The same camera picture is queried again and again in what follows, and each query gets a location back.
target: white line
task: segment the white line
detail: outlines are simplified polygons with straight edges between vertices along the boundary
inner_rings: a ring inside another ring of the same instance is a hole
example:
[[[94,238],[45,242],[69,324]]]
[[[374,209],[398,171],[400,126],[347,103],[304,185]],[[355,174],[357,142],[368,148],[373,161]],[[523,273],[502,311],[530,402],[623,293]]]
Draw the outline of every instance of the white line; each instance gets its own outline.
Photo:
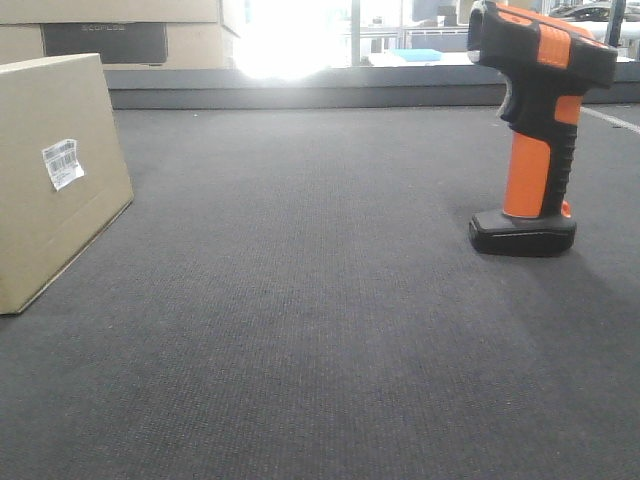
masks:
[[[609,122],[617,127],[620,128],[626,128],[627,130],[631,130],[634,133],[637,133],[638,135],[640,135],[640,126],[634,124],[634,123],[630,123],[630,122],[625,122],[624,120],[621,120],[620,118],[617,117],[612,117],[611,115],[605,115],[604,113],[600,113],[596,110],[592,110],[590,108],[587,107],[582,107],[582,111],[586,114],[591,115],[592,117],[596,117],[599,118],[601,120],[604,120],[606,122]]]

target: barcode label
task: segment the barcode label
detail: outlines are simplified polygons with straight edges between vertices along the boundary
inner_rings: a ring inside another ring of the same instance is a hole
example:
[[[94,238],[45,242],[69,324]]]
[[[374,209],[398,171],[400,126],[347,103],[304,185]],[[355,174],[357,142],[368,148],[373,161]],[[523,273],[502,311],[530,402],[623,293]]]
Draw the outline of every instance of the barcode label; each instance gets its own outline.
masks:
[[[78,162],[77,145],[77,141],[68,138],[42,150],[44,164],[56,191],[84,176]]]

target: black scanner base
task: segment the black scanner base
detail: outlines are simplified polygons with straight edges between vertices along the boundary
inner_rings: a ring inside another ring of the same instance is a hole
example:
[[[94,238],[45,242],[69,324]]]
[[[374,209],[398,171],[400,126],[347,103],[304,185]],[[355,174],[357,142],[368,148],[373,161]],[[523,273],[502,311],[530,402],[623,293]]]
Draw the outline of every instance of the black scanner base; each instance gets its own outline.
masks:
[[[540,218],[516,218],[501,210],[475,214],[469,222],[469,238],[481,253],[518,257],[552,257],[573,245],[576,222],[557,214]]]

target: parked car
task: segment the parked car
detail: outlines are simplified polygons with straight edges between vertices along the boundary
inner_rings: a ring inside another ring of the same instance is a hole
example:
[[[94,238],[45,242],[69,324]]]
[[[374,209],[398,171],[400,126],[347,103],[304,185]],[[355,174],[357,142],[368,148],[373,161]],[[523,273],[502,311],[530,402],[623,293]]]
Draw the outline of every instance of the parked car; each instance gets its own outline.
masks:
[[[629,22],[640,21],[640,2],[630,0],[625,9],[624,19]],[[561,18],[566,22],[608,22],[611,13],[611,2],[593,2],[584,5],[561,5],[549,13],[550,17]]]

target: blue object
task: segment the blue object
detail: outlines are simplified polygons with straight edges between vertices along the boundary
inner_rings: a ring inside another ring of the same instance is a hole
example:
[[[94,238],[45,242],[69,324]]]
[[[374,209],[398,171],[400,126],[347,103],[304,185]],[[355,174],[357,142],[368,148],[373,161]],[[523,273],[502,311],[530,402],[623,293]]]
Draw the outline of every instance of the blue object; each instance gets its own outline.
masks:
[[[392,48],[389,51],[407,62],[437,62],[442,58],[442,52],[430,48]]]

